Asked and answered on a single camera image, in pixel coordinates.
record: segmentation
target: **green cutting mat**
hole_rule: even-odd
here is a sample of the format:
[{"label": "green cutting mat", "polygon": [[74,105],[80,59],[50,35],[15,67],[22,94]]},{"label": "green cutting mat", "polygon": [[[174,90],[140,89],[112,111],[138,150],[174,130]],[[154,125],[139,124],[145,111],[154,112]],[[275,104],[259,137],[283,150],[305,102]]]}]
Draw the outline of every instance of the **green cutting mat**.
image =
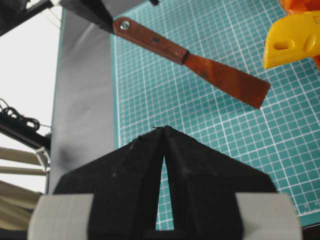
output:
[{"label": "green cutting mat", "polygon": [[[255,110],[186,67],[112,36],[116,145],[170,125],[269,174],[302,225],[320,222],[320,73],[311,59],[263,68],[267,32],[284,16],[278,1],[147,1],[123,16],[272,86]],[[164,165],[158,230],[173,229],[167,179]]]}]

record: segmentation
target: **yellow plastic object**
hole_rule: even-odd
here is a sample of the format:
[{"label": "yellow plastic object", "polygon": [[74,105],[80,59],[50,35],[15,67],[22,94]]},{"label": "yellow plastic object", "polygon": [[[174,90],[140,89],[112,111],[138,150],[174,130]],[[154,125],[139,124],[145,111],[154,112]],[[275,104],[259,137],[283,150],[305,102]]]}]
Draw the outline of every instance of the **yellow plastic object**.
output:
[{"label": "yellow plastic object", "polygon": [[320,10],[285,16],[270,28],[264,68],[320,55]]}]

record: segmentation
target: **black cable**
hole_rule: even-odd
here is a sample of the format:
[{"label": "black cable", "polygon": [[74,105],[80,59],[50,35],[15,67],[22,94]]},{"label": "black cable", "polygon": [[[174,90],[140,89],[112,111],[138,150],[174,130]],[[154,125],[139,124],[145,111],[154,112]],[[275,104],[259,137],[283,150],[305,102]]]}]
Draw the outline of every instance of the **black cable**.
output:
[{"label": "black cable", "polygon": [[0,114],[11,117],[13,120],[19,122],[19,124],[24,127],[28,127],[33,132],[38,131],[40,128],[40,122],[37,119],[21,115],[14,107],[9,106],[2,98],[0,98],[0,110]]},{"label": "black cable", "polygon": [[49,129],[51,129],[51,126],[49,126],[49,125],[45,125],[45,124],[40,124],[40,126],[42,126],[42,127],[46,127],[46,128],[49,128]]}]

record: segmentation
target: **metal rivet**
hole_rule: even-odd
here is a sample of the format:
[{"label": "metal rivet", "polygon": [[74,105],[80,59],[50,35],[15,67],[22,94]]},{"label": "metal rivet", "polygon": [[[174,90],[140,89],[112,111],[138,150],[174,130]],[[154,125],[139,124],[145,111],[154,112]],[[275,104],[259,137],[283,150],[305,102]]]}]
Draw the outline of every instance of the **metal rivet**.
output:
[{"label": "metal rivet", "polygon": [[128,22],[127,20],[121,22],[120,28],[122,30],[128,30],[129,27],[130,27],[130,22]]}]

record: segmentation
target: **orange scraper blade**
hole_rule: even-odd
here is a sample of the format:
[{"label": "orange scraper blade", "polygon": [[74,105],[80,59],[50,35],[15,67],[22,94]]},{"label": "orange scraper blade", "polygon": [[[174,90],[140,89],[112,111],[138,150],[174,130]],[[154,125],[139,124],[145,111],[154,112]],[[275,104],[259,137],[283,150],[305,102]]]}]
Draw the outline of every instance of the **orange scraper blade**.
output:
[{"label": "orange scraper blade", "polygon": [[257,109],[270,88],[266,81],[197,55],[189,54],[184,65],[225,93]]}]

